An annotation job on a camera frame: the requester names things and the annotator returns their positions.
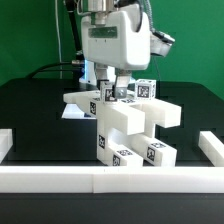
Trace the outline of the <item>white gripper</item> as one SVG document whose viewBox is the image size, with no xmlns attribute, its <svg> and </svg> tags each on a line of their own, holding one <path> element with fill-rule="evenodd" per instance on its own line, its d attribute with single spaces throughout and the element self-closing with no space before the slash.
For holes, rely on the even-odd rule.
<svg viewBox="0 0 224 224">
<path fill-rule="evenodd" d="M 82 48 L 86 60 L 95 62 L 97 82 L 108 79 L 108 66 L 115 70 L 113 97 L 123 99 L 132 75 L 131 70 L 145 70 L 150 62 L 149 20 L 143 14 L 141 29 L 133 30 L 134 9 L 112 12 L 103 27 L 91 24 L 89 16 L 81 20 Z"/>
</svg>

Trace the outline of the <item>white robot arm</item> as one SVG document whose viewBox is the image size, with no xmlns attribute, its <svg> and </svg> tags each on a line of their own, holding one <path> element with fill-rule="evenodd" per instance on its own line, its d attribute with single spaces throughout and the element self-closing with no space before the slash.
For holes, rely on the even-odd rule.
<svg viewBox="0 0 224 224">
<path fill-rule="evenodd" d="M 140 0 L 79 0 L 82 49 L 96 66 L 97 84 L 115 68 L 113 97 L 125 98 L 131 74 L 150 62 L 149 18 Z"/>
</svg>

